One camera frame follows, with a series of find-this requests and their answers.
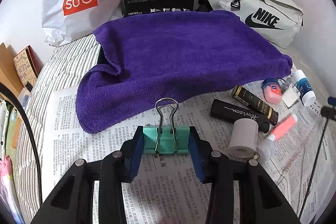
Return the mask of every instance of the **metal handle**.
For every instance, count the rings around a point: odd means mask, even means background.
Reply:
[[[176,107],[172,107],[171,105],[162,105],[162,106],[158,106],[158,103],[163,101],[163,100],[168,100],[168,101],[172,101],[176,104]],[[170,119],[170,127],[173,133],[173,137],[174,137],[174,143],[175,143],[175,150],[177,151],[177,143],[176,143],[176,137],[175,137],[175,126],[174,126],[174,114],[177,111],[177,109],[179,108],[179,103],[172,99],[172,98],[161,98],[159,100],[156,101],[155,103],[155,108],[157,110],[157,112],[160,115],[160,122],[159,122],[159,128],[157,130],[157,139],[156,139],[156,145],[155,145],[155,152],[157,152],[158,150],[158,146],[159,146],[159,139],[160,139],[160,133],[162,131],[162,126],[163,126],[163,113],[161,112],[161,108],[163,107],[169,107],[171,108],[173,111],[170,113],[169,115],[169,119]]]

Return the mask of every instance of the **nike swoosh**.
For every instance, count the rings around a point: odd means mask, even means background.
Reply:
[[[276,29],[276,30],[283,30],[277,27],[273,27],[267,24],[260,24],[260,23],[256,23],[252,20],[252,15],[249,15],[246,19],[245,19],[245,24],[251,28],[264,28],[264,29]]]

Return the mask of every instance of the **mattress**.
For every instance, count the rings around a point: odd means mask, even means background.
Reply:
[[[100,45],[89,35],[57,47],[44,65],[26,107],[41,165],[46,108],[50,93],[78,85],[84,74],[97,63]],[[38,205],[36,165],[28,132],[21,124],[16,153],[16,189],[22,215],[30,223]]]

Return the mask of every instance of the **green binder clip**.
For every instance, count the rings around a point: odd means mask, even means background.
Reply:
[[[163,100],[172,101],[176,104],[176,106],[158,106],[158,103]],[[172,109],[169,116],[170,127],[163,126],[163,113],[161,112],[163,107],[169,107]],[[174,114],[179,108],[178,102],[171,98],[162,98],[155,103],[155,108],[160,115],[160,122],[158,127],[143,127],[144,153],[188,153],[190,128],[174,126]]]

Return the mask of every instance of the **towel fold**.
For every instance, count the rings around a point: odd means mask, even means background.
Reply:
[[[108,64],[78,87],[76,112],[88,133],[154,107],[290,74],[292,60],[228,11],[136,15],[93,32]]]

